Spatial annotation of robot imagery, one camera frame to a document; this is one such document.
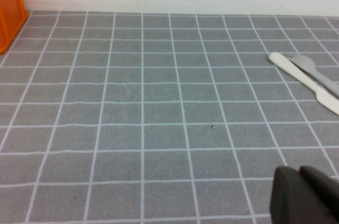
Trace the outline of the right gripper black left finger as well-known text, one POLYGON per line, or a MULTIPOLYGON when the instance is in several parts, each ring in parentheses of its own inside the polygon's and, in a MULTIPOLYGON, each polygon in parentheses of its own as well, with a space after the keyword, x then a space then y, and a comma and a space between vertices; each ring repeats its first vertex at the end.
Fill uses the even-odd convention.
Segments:
POLYGON ((270 201, 272 223, 334 223, 334 217, 299 170, 275 169, 270 201))

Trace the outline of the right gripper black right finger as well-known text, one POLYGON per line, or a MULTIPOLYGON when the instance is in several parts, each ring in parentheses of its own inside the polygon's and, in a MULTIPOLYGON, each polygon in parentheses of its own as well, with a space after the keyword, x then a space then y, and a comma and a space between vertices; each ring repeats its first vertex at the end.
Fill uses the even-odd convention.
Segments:
POLYGON ((312 166, 301 166, 299 173, 338 223, 338 182, 312 166))

